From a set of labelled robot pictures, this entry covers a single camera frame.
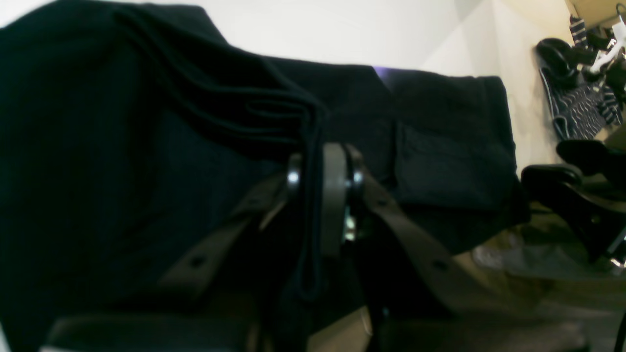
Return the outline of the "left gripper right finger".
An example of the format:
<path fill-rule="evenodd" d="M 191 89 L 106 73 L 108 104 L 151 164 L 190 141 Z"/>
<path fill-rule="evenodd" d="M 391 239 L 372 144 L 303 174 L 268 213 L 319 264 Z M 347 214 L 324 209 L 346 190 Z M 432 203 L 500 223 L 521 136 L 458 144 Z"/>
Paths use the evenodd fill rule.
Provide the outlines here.
<path fill-rule="evenodd" d="M 370 313 L 481 313 L 490 294 L 412 222 L 352 146 L 322 149 L 320 252 L 354 261 Z"/>

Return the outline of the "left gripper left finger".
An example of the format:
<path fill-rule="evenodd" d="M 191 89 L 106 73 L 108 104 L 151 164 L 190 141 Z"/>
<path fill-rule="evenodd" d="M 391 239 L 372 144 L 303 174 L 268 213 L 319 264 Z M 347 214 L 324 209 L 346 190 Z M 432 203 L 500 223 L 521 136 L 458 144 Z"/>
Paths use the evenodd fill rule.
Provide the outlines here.
<path fill-rule="evenodd" d="M 184 254 L 156 284 L 158 294 L 202 294 L 210 287 L 238 238 L 252 227 L 263 230 L 297 194 L 302 155 L 289 158 L 286 171 L 257 183 L 229 218 Z"/>

